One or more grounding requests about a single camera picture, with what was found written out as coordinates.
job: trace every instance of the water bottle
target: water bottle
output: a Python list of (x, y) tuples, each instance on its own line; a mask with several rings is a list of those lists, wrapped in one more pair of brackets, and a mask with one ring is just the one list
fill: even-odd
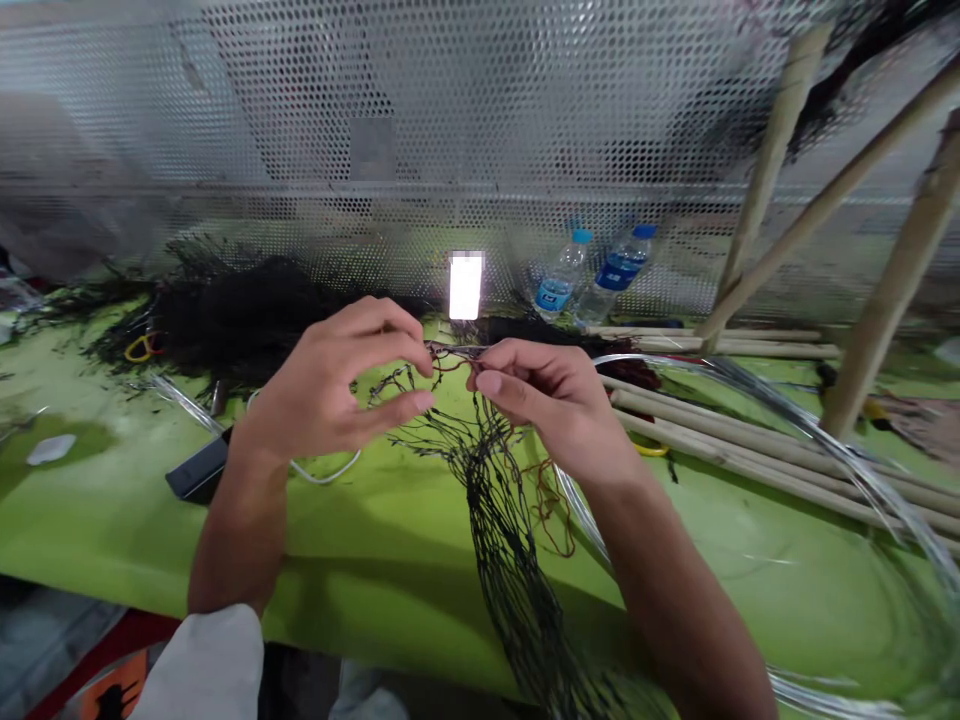
[(574, 322), (580, 327), (603, 325), (620, 293), (630, 287), (650, 257), (656, 225), (637, 225), (607, 256), (574, 310)]
[(587, 244), (592, 239), (593, 233), (589, 230), (574, 230), (573, 241), (563, 248), (560, 257), (547, 268), (536, 301), (537, 312), (547, 322), (555, 320), (570, 299), (587, 258)]

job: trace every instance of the hand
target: hand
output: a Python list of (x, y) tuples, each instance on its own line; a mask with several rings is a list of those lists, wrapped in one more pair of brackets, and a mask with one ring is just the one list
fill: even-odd
[(258, 451), (277, 467), (295, 457), (356, 450), (433, 406), (427, 390), (403, 393), (361, 410), (350, 393), (357, 375), (406, 360), (424, 377), (433, 360), (423, 328), (393, 300), (365, 297), (303, 333), (257, 395), (230, 446)]
[(515, 425), (532, 423), (550, 456), (579, 483), (634, 481), (643, 461), (610, 409), (587, 354), (504, 340), (480, 356), (468, 390), (479, 390)]

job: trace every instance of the yellow handle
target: yellow handle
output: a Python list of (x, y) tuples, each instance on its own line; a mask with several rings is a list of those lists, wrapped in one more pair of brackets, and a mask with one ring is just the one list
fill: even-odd
[(662, 443), (658, 448), (648, 448), (644, 447), (643, 445), (637, 445), (636, 443), (634, 443), (633, 446), (637, 449), (638, 453), (641, 455), (646, 455), (647, 457), (663, 457), (670, 452), (670, 448)]
[[(133, 351), (137, 349), (138, 345), (143, 345), (143, 355), (134, 355)], [(126, 349), (123, 353), (123, 356), (130, 362), (146, 362), (152, 356), (150, 352), (150, 341), (146, 335), (141, 335)]]

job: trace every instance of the coiled wire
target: coiled wire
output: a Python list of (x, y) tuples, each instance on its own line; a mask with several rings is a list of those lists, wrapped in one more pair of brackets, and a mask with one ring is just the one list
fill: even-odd
[[(910, 504), (882, 478), (878, 477), (850, 448), (821, 430), (814, 415), (793, 403), (753, 373), (744, 370), (727, 358), (710, 358), (704, 363), (693, 363), (661, 355), (622, 353), (595, 358), (593, 364), (599, 366), (616, 360), (642, 360), (648, 365), (682, 369), (711, 378), (760, 402), (808, 438), (814, 440), (828, 455), (843, 463), (850, 471), (851, 480), (864, 493), (874, 510), (880, 513), (881, 517), (884, 517), (885, 513), (882, 506), (889, 508), (896, 517), (903, 521), (917, 545), (923, 550), (933, 567), (938, 583), (946, 595), (946, 609), (949, 613), (949, 622), (955, 631), (955, 640), (960, 638), (960, 572), (957, 571), (957, 566), (950, 553)], [(573, 479), (556, 464), (553, 467), (558, 484), (570, 501), (572, 511), (584, 533), (609, 564), (610, 557), (607, 554), (606, 546), (600, 536), (597, 524), (594, 522), (590, 508), (587, 507), (580, 496)], [(903, 538), (893, 532), (892, 529), (891, 533), (898, 542), (904, 543)], [(785, 705), (807, 713), (821, 717), (837, 718), (838, 720), (886, 720), (888, 718), (904, 717), (903, 707), (889, 700), (852, 700), (800, 685), (788, 679), (787, 675), (792, 678), (802, 676), (788, 673), (769, 664), (767, 665), (767, 672), (770, 675), (770, 682), (777, 699)], [(946, 667), (943, 668), (941, 677), (946, 682), (950, 678), (956, 678), (958, 674), (960, 674), (960, 643), (955, 641), (953, 653)]]

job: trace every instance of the white sleeve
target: white sleeve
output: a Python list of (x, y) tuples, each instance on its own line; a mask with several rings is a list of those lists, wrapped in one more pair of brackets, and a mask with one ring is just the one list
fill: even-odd
[(129, 720), (256, 720), (263, 635), (248, 605), (190, 615), (150, 671)]

